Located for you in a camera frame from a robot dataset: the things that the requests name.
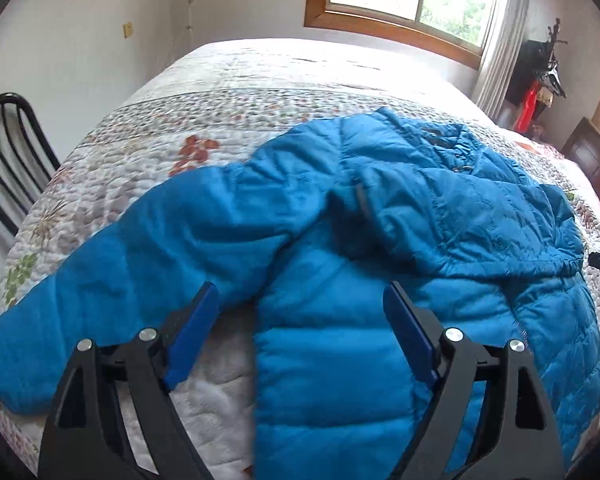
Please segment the floral quilted bedspread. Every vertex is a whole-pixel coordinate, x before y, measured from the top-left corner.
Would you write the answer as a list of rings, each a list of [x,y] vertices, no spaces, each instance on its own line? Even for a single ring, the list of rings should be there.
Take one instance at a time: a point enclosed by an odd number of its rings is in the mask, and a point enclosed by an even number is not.
[[[69,155],[24,218],[7,257],[0,315],[146,192],[185,171],[245,162],[295,126],[386,108],[465,126],[483,145],[567,197],[584,249],[582,273],[600,330],[600,200],[582,170],[552,148],[502,129],[445,79],[375,49],[301,39],[207,44],[175,62],[105,117]],[[222,310],[198,363],[171,393],[213,477],[253,472],[253,307]],[[46,413],[0,403],[0,431],[27,474],[38,473]],[[564,465],[600,430],[600,412]]]

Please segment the coat rack with clothes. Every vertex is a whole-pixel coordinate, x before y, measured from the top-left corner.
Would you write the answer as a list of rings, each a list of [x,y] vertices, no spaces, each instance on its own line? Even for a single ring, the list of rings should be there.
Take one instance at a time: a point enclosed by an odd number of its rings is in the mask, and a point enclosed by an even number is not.
[[[555,23],[547,27],[546,41],[528,39],[520,47],[505,95],[505,102],[517,107],[513,124],[516,133],[528,131],[542,90],[550,92],[551,98],[567,97],[559,80],[559,63],[555,55],[558,44],[567,44],[567,41],[558,38],[561,24],[560,18],[555,18]]]

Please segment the wooden framed window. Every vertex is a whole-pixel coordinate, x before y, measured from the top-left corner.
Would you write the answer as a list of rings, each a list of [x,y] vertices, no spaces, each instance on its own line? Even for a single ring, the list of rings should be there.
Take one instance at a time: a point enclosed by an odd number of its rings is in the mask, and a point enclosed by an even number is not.
[[[504,0],[306,0],[306,27],[391,40],[479,67]]]

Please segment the black metal chair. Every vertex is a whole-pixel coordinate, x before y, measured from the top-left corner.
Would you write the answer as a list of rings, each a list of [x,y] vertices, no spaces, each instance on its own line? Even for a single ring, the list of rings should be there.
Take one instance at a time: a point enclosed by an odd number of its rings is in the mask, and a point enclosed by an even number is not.
[[[22,219],[60,168],[27,99],[0,93],[0,225],[18,233]]]

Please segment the blue puffer jacket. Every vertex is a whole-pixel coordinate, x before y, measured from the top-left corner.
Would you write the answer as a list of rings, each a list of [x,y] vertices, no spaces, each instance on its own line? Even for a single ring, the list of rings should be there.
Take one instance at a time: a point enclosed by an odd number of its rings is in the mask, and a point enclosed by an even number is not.
[[[204,283],[253,307],[259,479],[378,479],[427,393],[382,310],[391,281],[471,339],[526,344],[570,457],[600,412],[600,330],[567,197],[465,126],[382,108],[146,192],[0,315],[0,403],[50,407],[70,352],[161,325]]]

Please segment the yellow wall socket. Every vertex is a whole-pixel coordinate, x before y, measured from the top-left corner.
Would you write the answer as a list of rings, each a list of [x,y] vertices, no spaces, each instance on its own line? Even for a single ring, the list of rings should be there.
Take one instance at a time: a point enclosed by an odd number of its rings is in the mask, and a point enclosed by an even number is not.
[[[133,25],[131,22],[127,22],[123,25],[123,37],[129,39],[133,35]]]

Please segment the grey white curtain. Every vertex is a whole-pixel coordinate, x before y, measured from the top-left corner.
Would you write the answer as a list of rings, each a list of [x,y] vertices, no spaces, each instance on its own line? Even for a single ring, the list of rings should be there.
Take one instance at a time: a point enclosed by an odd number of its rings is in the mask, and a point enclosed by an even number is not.
[[[498,117],[524,40],[530,0],[496,0],[471,101]]]

